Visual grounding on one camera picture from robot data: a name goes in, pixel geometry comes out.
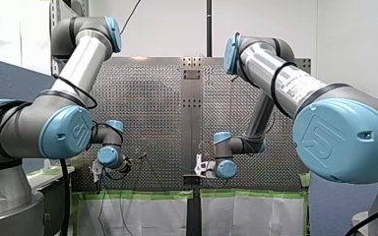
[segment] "metal rack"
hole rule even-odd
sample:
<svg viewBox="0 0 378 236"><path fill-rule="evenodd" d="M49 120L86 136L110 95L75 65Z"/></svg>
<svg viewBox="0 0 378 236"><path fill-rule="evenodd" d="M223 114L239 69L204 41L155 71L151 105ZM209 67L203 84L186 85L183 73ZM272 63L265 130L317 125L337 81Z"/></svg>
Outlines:
<svg viewBox="0 0 378 236"><path fill-rule="evenodd" d="M297 59L296 64L310 73L310 59ZM124 188L192 190L187 208L189 236L202 234L201 189L300 191L299 173L307 172L290 141L291 121L276 111L275 125L266 136L268 150L236 156L236 178L225 185L193 174L198 151L213 158L214 132L241 135L245 131L260 91L241 79L231 79L223 70L222 58L116 57L103 64L94 85L93 96L100 101L93 111L96 121L118 119L125 126L123 151L133 160L133 170ZM74 191L95 190L89 167L96 150L93 147L77 158ZM147 157L140 160L142 153ZM121 187L121 182L103 183L108 189Z"/></svg>

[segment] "silver arm segment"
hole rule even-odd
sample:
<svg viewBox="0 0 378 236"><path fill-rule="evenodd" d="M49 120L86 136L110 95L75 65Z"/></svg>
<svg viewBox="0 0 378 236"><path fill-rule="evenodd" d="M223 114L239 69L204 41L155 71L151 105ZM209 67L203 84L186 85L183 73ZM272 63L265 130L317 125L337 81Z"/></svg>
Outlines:
<svg viewBox="0 0 378 236"><path fill-rule="evenodd" d="M224 68L259 88L293 120L296 151L314 173L335 182L378 182L378 99L346 84L327 85L296 68L293 59L280 39L236 35L226 46ZM263 103L253 114L270 111ZM267 116L255 121L253 116L249 130L258 127L255 122L267 124ZM214 141L216 162L232 161L228 154L235 153L234 137L217 133ZM222 169L233 177L234 166L232 162Z"/></svg>
<svg viewBox="0 0 378 236"><path fill-rule="evenodd" d="M18 222L26 215L31 219L26 229L10 234L43 234L42 194L32 195L20 158L73 157L94 138L93 143L103 144L97 155L101 164L124 167L122 123L106 121L93 129L87 96L79 91L91 92L103 61L120 51L118 25L111 18L65 20L55 28L51 40L53 56L70 58L60 74L62 79L8 119L0 135L0 234L7 230L2 227L5 222ZM3 110L0 120L7 120L15 109Z"/></svg>

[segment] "metal pole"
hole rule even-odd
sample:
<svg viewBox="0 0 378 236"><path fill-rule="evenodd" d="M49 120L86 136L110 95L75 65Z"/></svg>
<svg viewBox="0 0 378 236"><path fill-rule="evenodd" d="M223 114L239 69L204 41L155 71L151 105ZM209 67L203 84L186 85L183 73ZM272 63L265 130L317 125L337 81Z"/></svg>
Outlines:
<svg viewBox="0 0 378 236"><path fill-rule="evenodd" d="M213 56L213 0L207 0L207 57Z"/></svg>

